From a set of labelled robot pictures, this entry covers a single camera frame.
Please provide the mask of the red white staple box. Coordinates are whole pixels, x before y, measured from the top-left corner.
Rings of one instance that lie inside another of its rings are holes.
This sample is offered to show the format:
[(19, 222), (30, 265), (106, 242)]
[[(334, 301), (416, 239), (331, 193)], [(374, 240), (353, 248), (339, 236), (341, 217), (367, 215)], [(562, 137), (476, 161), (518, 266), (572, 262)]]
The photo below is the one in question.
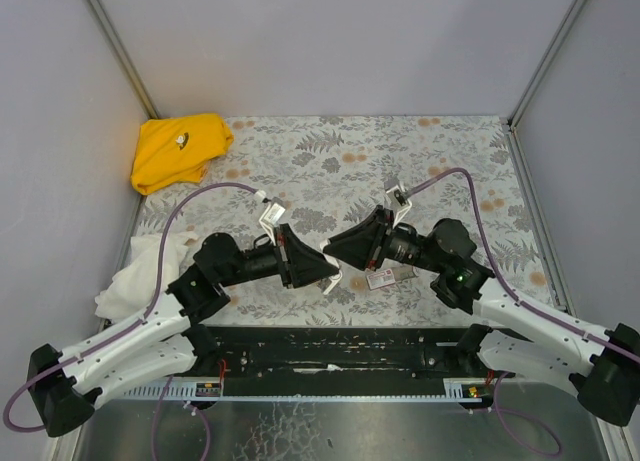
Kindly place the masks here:
[(397, 266), (368, 274), (366, 280), (370, 290), (377, 290), (416, 277), (411, 266)]

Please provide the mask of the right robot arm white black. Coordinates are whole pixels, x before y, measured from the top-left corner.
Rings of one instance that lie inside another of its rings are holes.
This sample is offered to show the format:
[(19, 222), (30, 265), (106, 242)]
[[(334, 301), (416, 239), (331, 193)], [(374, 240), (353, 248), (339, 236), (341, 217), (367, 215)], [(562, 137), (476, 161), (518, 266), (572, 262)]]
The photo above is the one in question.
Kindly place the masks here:
[(639, 404), (638, 331), (585, 322), (509, 291), (496, 272), (473, 259), (476, 245), (460, 221), (443, 218), (423, 236), (379, 206), (322, 250), (361, 271), (389, 259), (436, 273), (431, 288), (446, 306), (513, 331), (471, 329), (471, 349), (484, 366), (552, 385), (607, 423), (631, 421)]

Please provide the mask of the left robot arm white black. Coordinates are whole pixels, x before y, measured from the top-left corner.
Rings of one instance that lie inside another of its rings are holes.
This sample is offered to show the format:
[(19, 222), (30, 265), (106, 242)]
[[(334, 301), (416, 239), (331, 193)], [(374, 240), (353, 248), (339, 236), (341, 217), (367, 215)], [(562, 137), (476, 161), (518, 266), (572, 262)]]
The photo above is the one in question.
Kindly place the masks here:
[(202, 363), (215, 350), (202, 323), (229, 303), (225, 287), (274, 276), (295, 289), (341, 272), (287, 224), (247, 250), (231, 235), (214, 233), (193, 264), (160, 293), (153, 310), (141, 309), (62, 350), (40, 346), (30, 355), (27, 379), (42, 430), (52, 438), (65, 435), (126, 391)]

